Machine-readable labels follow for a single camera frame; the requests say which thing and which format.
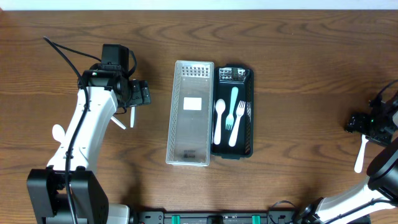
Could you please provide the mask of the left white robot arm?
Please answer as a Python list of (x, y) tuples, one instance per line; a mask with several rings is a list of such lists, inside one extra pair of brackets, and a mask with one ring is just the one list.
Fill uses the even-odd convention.
[(117, 110), (109, 87), (79, 90), (67, 130), (53, 127), (60, 147), (45, 169), (32, 169), (27, 189), (37, 223), (132, 223), (123, 204), (111, 204), (95, 173), (104, 134)]

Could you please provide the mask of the pale green plastic fork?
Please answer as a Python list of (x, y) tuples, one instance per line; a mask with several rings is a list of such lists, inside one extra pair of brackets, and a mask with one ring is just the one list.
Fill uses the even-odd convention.
[(236, 99), (238, 97), (238, 92), (239, 89), (238, 87), (232, 87), (231, 89), (231, 97), (230, 97), (230, 104), (229, 104), (229, 114), (226, 117), (226, 130), (230, 131), (233, 128), (233, 124), (234, 124), (234, 107), (236, 104)]

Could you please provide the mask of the black plastic basket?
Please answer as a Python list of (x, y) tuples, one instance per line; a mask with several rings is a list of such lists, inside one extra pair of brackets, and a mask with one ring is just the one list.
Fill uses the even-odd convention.
[[(235, 147), (230, 147), (228, 142), (232, 130), (226, 130), (226, 117), (229, 114), (229, 104), (232, 87), (238, 87), (238, 97), (234, 107), (234, 123), (236, 121), (236, 109), (240, 101), (246, 102), (243, 116), (241, 117), (238, 138)], [(251, 157), (253, 154), (254, 138), (254, 72), (244, 65), (227, 64), (214, 69), (213, 99), (213, 136), (216, 126), (215, 105), (219, 99), (223, 99), (226, 108), (221, 119), (221, 142), (219, 145), (212, 143), (210, 152), (223, 159), (240, 159)]]

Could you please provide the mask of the white plastic fork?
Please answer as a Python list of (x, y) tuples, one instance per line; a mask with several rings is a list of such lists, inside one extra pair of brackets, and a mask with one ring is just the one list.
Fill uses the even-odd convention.
[(246, 107), (246, 102), (240, 101), (238, 104), (238, 107), (236, 109), (236, 121), (234, 123), (233, 130), (231, 132), (231, 136), (230, 136), (230, 139), (228, 142), (230, 147), (235, 147), (235, 145), (236, 145), (236, 141), (238, 138), (239, 124), (240, 124), (241, 117), (244, 114), (245, 107)]
[(365, 134), (361, 136), (361, 146), (359, 148), (358, 156), (356, 158), (356, 162), (354, 164), (354, 171), (355, 173), (361, 173), (364, 164), (364, 155), (366, 150), (366, 145), (368, 143), (368, 139)]

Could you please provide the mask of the white spoon crossing handle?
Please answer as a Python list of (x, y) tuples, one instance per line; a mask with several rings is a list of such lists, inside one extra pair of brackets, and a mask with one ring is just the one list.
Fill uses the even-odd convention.
[(121, 129), (126, 129), (125, 125), (122, 124), (122, 122), (120, 122), (120, 120), (118, 120), (116, 117), (112, 116), (111, 120), (117, 124)]

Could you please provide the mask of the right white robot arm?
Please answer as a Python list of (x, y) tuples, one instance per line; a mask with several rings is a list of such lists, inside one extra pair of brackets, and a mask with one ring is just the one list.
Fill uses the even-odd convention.
[(295, 218), (295, 223), (350, 223), (372, 212), (397, 207), (397, 106), (373, 106), (369, 114), (351, 116), (345, 131), (362, 134), (362, 143), (354, 165), (363, 168), (367, 142), (384, 149), (371, 161), (366, 178), (340, 195), (319, 198)]

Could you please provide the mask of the translucent white spoon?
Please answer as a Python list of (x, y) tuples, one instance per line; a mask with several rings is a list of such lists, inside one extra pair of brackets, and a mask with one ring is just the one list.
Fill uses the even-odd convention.
[(130, 128), (134, 127), (136, 107), (131, 107)]

